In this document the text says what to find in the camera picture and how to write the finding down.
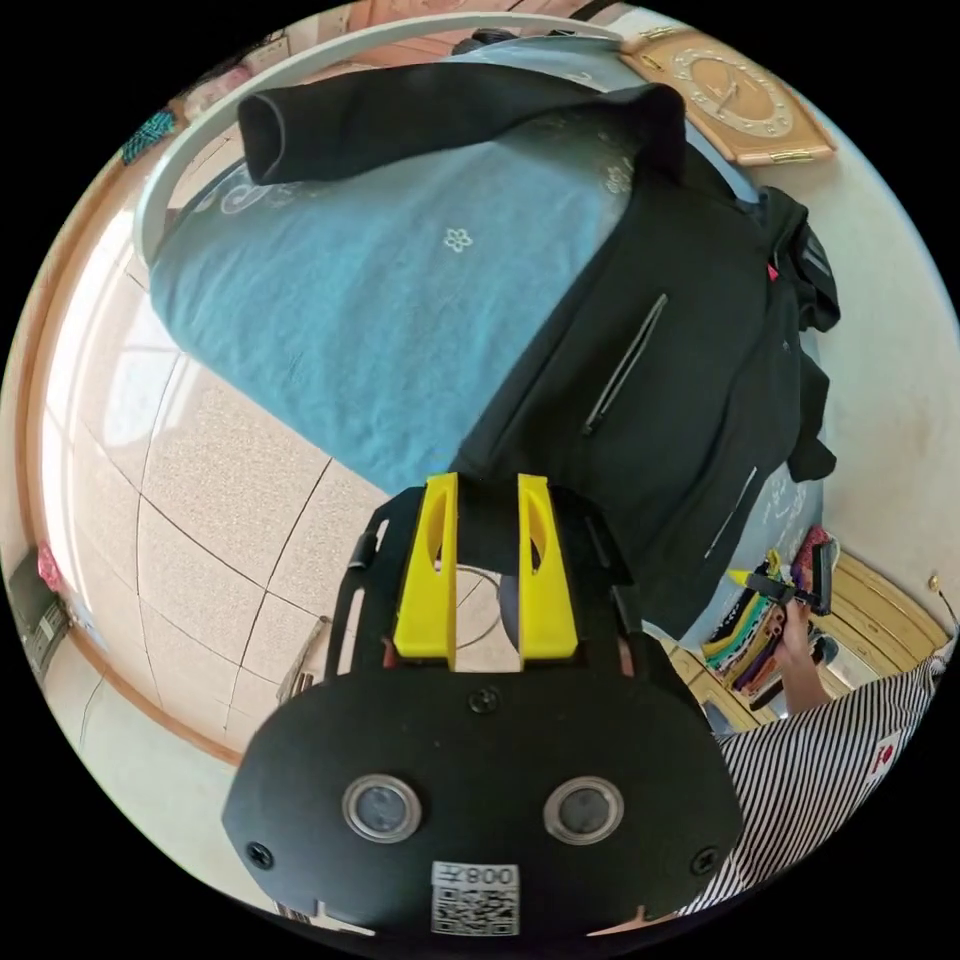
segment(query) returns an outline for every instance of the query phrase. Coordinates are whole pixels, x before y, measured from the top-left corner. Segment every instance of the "person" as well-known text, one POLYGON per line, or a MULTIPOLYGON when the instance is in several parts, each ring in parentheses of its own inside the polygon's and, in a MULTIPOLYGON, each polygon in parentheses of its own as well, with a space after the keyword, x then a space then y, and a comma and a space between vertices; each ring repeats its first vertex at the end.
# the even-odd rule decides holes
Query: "person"
MULTIPOLYGON (((775 656, 788 716, 745 733, 716 734, 743 810, 743 832, 704 891, 674 914, 637 917, 620 933, 714 906, 802 860, 873 793, 923 719, 960 629, 914 669, 832 699, 808 642, 809 609, 791 601, 775 656)), ((622 645, 624 655, 626 644, 622 645)), ((631 667, 629 652, 624 665, 631 667)))

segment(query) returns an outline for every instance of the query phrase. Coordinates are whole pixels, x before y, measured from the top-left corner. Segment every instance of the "clock face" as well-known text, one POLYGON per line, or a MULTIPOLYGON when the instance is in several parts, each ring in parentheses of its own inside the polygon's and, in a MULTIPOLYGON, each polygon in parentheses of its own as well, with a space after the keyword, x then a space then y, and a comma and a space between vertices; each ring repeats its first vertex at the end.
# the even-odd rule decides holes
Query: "clock face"
POLYGON ((708 117, 754 137, 775 139, 793 129, 783 92, 736 54, 691 48, 674 54, 674 79, 708 117))

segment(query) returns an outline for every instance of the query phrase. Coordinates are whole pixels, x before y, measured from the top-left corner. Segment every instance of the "pink object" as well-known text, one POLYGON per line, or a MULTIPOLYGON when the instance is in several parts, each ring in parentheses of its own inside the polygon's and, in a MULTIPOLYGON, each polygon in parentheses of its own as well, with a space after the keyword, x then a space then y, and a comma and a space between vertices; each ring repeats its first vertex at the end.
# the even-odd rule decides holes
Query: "pink object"
POLYGON ((51 551, 49 544, 41 543, 37 550, 37 573, 54 592, 58 592, 63 586, 63 577, 60 574, 57 561, 53 559, 53 551, 51 551))
POLYGON ((206 110, 209 110, 218 100, 222 100, 228 93, 233 93, 237 87, 245 84, 253 74, 244 66, 233 67, 213 80, 201 83, 187 94, 183 105, 183 113, 188 123, 192 123, 206 110))

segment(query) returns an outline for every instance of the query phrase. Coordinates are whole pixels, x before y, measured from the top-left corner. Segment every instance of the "fabric stack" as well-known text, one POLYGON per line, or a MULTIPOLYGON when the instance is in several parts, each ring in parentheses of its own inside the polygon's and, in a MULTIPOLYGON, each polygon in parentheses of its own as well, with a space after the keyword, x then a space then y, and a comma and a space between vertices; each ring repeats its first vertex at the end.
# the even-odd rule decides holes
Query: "fabric stack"
MULTIPOLYGON (((809 590, 813 585, 813 548, 831 541, 835 542, 823 527, 811 527, 789 567, 781 566, 779 554, 771 550, 755 572, 809 590)), ((774 651, 783 634, 784 622, 781 607, 754 590, 745 590, 702 647, 707 668, 728 690, 745 697, 754 709, 769 702, 780 689, 780 670, 774 651)), ((820 636, 820 631, 811 624, 809 642, 814 659, 822 655, 820 636)))

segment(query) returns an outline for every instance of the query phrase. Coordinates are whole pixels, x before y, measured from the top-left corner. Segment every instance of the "qr code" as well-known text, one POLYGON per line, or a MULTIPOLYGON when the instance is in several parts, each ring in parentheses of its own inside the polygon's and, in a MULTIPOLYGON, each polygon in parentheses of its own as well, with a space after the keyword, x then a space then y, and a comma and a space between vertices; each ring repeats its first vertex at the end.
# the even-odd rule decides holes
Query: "qr code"
POLYGON ((516 936, 520 932, 520 891, 434 887, 433 932, 460 937, 516 936))

